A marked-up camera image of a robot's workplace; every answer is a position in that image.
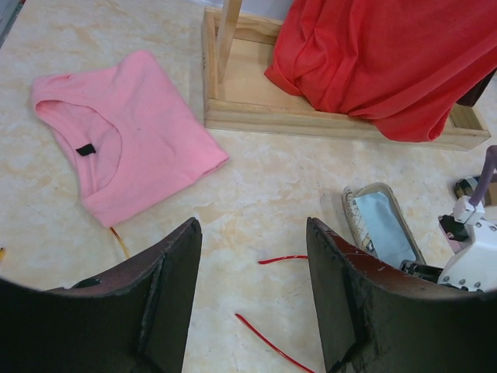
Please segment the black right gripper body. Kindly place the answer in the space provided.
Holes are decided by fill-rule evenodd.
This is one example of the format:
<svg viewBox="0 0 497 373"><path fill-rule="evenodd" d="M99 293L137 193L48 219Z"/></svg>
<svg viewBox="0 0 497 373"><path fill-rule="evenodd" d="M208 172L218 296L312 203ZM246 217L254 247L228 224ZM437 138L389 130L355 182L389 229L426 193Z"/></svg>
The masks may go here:
<svg viewBox="0 0 497 373"><path fill-rule="evenodd" d="M400 270L413 277L434 284L438 282L438 279L443 272L442 268L429 266L412 260L403 260L401 262Z"/></svg>

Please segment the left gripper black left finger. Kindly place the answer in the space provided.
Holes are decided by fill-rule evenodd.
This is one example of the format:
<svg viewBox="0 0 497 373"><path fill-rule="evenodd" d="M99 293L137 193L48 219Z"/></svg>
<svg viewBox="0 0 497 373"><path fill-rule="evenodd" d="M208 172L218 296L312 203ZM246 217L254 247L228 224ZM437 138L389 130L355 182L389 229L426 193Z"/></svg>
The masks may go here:
<svg viewBox="0 0 497 373"><path fill-rule="evenodd" d="M3 372L179 372L200 264L191 218L71 288L1 282Z"/></svg>

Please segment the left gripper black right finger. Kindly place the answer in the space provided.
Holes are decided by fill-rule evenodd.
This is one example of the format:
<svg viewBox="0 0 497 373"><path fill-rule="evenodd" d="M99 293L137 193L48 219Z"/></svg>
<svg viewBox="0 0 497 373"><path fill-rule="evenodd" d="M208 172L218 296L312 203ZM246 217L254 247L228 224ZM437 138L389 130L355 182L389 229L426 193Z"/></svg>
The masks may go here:
<svg viewBox="0 0 497 373"><path fill-rule="evenodd" d="M494 372L496 294L413 277L317 218L308 266L328 372Z"/></svg>

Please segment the large light blue cloth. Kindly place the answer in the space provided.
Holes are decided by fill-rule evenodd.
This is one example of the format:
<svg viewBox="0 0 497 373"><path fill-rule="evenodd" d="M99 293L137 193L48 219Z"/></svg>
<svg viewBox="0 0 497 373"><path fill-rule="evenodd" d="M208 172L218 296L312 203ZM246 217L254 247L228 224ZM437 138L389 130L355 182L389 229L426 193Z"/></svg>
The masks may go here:
<svg viewBox="0 0 497 373"><path fill-rule="evenodd" d="M403 260L415 260L415 252L391 206L381 192L355 198L378 258L399 268Z"/></svg>

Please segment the map print glasses case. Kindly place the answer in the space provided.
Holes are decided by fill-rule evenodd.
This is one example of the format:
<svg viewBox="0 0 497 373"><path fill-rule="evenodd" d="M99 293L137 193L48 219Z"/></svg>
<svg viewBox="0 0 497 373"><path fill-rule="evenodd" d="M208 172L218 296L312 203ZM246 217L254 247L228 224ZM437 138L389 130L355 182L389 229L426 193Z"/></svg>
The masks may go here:
<svg viewBox="0 0 497 373"><path fill-rule="evenodd" d="M387 184L372 183L356 191L345 188L342 207L358 248L397 269L406 260L426 263Z"/></svg>

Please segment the red sunglasses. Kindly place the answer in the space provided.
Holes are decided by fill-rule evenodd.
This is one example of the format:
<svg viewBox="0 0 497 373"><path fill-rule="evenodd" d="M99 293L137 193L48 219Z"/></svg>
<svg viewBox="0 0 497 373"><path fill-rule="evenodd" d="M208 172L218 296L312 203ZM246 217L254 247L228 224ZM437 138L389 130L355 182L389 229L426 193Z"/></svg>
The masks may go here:
<svg viewBox="0 0 497 373"><path fill-rule="evenodd" d="M268 265L271 263L277 263L277 262L281 262L284 260L307 260L307 259L308 259L307 255L296 254L296 255L278 256L278 257L273 257L273 258L269 258L269 259L258 260L257 263L259 265ZM240 314L239 312L236 312L235 317L245 327L247 327L255 336L257 336L267 347L269 347L271 350L273 350L274 352L279 354L283 359L290 362L292 365L301 369L302 371L309 372L309 373L315 373L314 370L310 369L309 367L305 366L301 362L295 360L290 355L288 355L284 351L282 351L278 346L276 346L267 337L265 337L259 330L257 330L242 314Z"/></svg>

